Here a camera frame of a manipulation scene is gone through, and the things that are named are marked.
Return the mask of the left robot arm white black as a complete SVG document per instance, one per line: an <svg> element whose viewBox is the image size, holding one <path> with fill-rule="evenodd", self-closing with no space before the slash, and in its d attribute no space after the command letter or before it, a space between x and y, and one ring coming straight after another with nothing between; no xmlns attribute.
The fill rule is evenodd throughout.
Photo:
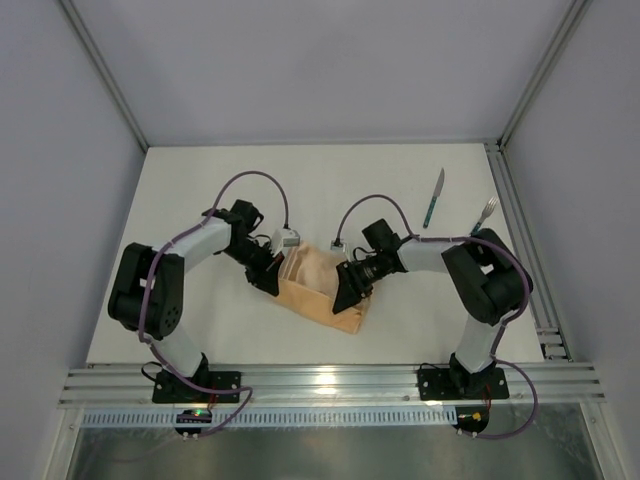
<svg viewBox="0 0 640 480"><path fill-rule="evenodd" d="M163 246L127 245L107 302L109 317L136 333L172 374L193 380L206 359L180 326L186 274L225 254L244 267L250 285L276 297L283 247L253 238L263 219L252 203L237 200L229 209L207 210L199 223Z"/></svg>

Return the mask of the beige satin napkin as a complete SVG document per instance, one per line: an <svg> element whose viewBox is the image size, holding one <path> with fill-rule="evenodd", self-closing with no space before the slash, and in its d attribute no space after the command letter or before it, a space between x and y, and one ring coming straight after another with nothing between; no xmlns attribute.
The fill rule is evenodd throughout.
<svg viewBox="0 0 640 480"><path fill-rule="evenodd" d="M302 242L288 251L279 268L279 295L274 301L320 325L357 334L368 312L369 300L333 313L338 290L336 267L346 260L344 254Z"/></svg>

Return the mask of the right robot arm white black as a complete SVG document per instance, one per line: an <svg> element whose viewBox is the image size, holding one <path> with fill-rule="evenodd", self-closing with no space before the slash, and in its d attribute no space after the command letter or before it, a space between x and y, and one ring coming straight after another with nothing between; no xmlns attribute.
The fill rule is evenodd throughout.
<svg viewBox="0 0 640 480"><path fill-rule="evenodd" d="M336 267L338 288L332 312L341 313L373 293L388 275L419 271L449 275L468 317L446 366L423 363L417 371L420 399L489 400L509 397L496 352L507 324L526 309L533 282L491 229L469 237L428 241L400 237L386 220L363 229L372 252Z"/></svg>

